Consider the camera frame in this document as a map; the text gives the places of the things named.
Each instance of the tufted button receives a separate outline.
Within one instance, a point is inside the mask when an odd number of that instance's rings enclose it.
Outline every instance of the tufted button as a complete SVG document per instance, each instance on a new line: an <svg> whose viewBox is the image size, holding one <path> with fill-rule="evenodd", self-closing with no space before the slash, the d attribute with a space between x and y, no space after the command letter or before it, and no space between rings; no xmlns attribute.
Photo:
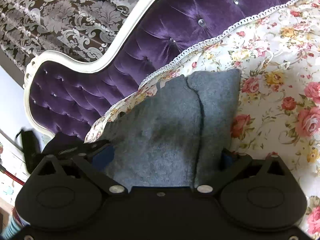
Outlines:
<svg viewBox="0 0 320 240"><path fill-rule="evenodd" d="M239 0L231 0L234 4L238 5L239 4Z"/></svg>
<svg viewBox="0 0 320 240"><path fill-rule="evenodd" d="M204 21L204 19L199 19L199 20L198 20L198 24L199 24L201 27L205 27L205 21Z"/></svg>

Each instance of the white wall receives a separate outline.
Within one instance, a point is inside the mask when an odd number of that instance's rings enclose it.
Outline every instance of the white wall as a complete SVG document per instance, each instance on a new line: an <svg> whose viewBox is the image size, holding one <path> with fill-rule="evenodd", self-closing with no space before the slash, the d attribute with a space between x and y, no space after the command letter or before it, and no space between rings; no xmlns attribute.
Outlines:
<svg viewBox="0 0 320 240"><path fill-rule="evenodd" d="M23 88L0 66L0 133L14 141L22 127L32 129L24 112ZM41 144L41 134L35 133Z"/></svg>

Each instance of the purple velvet upholstery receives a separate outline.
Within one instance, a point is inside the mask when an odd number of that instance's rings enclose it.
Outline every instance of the purple velvet upholstery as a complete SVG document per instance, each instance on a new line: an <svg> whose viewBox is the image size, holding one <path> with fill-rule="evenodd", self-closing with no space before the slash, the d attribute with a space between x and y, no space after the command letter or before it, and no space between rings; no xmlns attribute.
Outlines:
<svg viewBox="0 0 320 240"><path fill-rule="evenodd" d="M113 63L94 74L43 63L30 90L33 118L50 131L84 139L92 124L141 81L193 44L235 22L288 0L158 0ZM198 20L203 19L201 27Z"/></svg>

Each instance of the white lace trim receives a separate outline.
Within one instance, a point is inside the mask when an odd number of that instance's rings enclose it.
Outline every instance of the white lace trim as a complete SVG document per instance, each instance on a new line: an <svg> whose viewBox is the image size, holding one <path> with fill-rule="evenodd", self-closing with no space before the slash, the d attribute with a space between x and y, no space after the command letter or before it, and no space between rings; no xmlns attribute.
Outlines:
<svg viewBox="0 0 320 240"><path fill-rule="evenodd" d="M140 84L139 89L142 88L147 82L149 82L151 79L153 79L154 77L156 77L159 74L162 74L163 72L166 72L168 70L173 69L185 56L188 56L190 53L196 51L196 50L200 50L203 47L206 46L210 46L213 45L219 41L221 41L224 37L226 37L227 35L229 35L231 32L233 32L236 28L248 24L250 22L262 19L264 17L269 16L270 14L276 12L277 10L281 9L281 8L285 8L287 6L293 5L294 3L296 3L299 0L290 0L284 4L281 5L276 5L273 6L269 9L266 9L263 12L260 12L258 14L246 17L245 19L242 19L238 22L236 22L235 24L231 25L228 29L226 29L221 35L211 38L209 40L205 40L205 41L201 41L187 49L185 49L183 52L181 52L177 57L175 57L173 59L173 61L171 61L169 64L165 65L162 68L159 68L157 71L153 72L152 74L148 75ZM121 99L119 102L115 103L113 106L111 106L111 108L106 111L105 115L108 115L115 107L117 107L123 100L126 100L128 97L130 97L131 95L127 96L124 99Z"/></svg>

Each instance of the red cable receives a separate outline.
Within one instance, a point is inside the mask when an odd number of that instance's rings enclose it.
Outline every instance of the red cable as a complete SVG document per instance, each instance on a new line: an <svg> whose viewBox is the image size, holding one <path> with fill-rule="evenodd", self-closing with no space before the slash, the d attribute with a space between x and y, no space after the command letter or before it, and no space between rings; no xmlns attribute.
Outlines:
<svg viewBox="0 0 320 240"><path fill-rule="evenodd" d="M18 182L19 184L24 185L24 182L21 179L18 179L16 176L11 174L9 171L5 170L4 174L7 175L8 177L10 177L11 179L13 179L15 182Z"/></svg>

